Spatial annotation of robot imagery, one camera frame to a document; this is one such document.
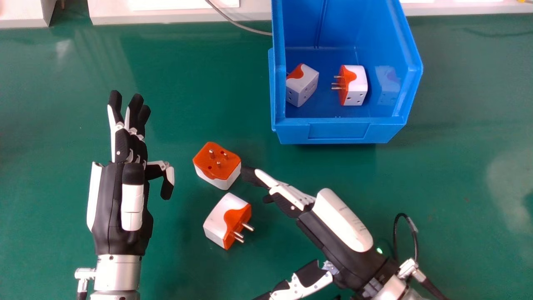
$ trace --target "adapter inside blue bin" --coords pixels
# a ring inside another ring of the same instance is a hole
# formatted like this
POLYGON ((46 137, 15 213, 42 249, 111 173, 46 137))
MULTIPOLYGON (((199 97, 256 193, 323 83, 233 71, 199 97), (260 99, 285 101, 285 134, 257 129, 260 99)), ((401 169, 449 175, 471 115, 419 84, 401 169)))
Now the adapter inside blue bin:
POLYGON ((272 129, 282 144, 387 143, 407 122, 422 62, 398 0, 272 0, 269 51, 272 129), (285 101, 298 64, 317 70, 301 107, 285 101), (331 89, 341 65, 362 65, 362 106, 342 106, 331 89))

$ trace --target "green table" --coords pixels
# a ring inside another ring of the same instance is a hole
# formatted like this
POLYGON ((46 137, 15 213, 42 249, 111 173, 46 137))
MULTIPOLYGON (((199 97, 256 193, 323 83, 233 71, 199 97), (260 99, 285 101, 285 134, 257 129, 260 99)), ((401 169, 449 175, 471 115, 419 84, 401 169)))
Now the green table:
MULTIPOLYGON (((332 188, 388 254, 393 218, 408 213, 421 266, 451 299, 532 299, 533 15, 409 22, 425 71, 408 125, 353 146, 280 145, 271 40, 227 23, 93 27, 74 6, 49 29, 0 31, 0 299, 74 299, 74 270, 95 265, 87 190, 91 161, 109 160, 111 89, 144 96, 150 157, 176 168, 172 199, 150 194, 144 300, 250 299, 323 259, 241 181, 232 192, 252 203, 256 231, 228 252, 204 237, 224 194, 192 167, 209 140, 303 191, 332 188)), ((407 258, 407 226, 399 234, 407 258)))

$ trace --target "blue bin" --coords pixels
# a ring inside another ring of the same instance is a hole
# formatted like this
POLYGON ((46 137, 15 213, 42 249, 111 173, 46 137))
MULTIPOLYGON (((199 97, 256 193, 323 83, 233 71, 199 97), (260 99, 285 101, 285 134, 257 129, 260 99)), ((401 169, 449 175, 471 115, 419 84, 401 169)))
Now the blue bin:
POLYGON ((422 61, 399 0, 272 0, 269 50, 272 130, 282 144, 387 143, 405 126, 422 61), (285 102, 298 64, 320 72, 301 107, 285 102), (331 90, 341 65, 362 65, 362 106, 342 106, 331 90))

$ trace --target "robotic hand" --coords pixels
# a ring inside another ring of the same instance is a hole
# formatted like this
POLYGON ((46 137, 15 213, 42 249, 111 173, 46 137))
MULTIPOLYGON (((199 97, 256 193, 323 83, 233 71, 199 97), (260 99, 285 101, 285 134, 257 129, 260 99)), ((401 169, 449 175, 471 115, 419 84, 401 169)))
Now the robotic hand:
POLYGON ((416 300, 420 295, 408 286, 412 277, 437 299, 447 299, 420 271, 415 260, 401 266, 373 249, 373 238, 361 220, 330 189, 317 197, 277 181, 262 170, 242 167, 244 181, 269 190, 265 203, 275 203, 326 256, 296 271, 291 281, 278 283, 270 292, 254 300, 301 299, 330 283, 355 292, 352 299, 416 300))
POLYGON ((98 261, 95 269, 81 268, 77 300, 139 300, 141 259, 152 236, 154 218, 147 208, 149 180, 163 177, 161 197, 170 199, 174 168, 168 162, 148 162, 144 125, 150 108, 133 96, 125 119, 120 114, 122 96, 112 91, 107 105, 111 128, 111 162, 93 162, 87 205, 87 226, 93 234, 98 261))

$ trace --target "orange and white plug adapter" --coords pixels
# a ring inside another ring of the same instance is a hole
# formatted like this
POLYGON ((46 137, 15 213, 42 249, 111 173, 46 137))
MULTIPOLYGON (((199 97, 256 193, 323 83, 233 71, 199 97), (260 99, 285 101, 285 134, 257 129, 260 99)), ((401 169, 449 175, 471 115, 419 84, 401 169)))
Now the orange and white plug adapter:
POLYGON ((363 66, 342 65, 332 90, 338 90, 341 105, 361 106, 368 92, 368 81, 363 66))
POLYGON ((247 223, 251 217, 252 206, 232 193, 227 193, 205 220, 205 236, 228 250, 236 240, 244 243, 244 235, 241 234, 243 228, 254 230, 247 223))
POLYGON ((212 141, 203 146, 192 163, 200 178, 221 190, 229 189, 240 175, 240 157, 212 141))
POLYGON ((300 107, 313 95, 318 85, 318 72, 305 64, 299 64, 287 75, 286 100, 300 107))

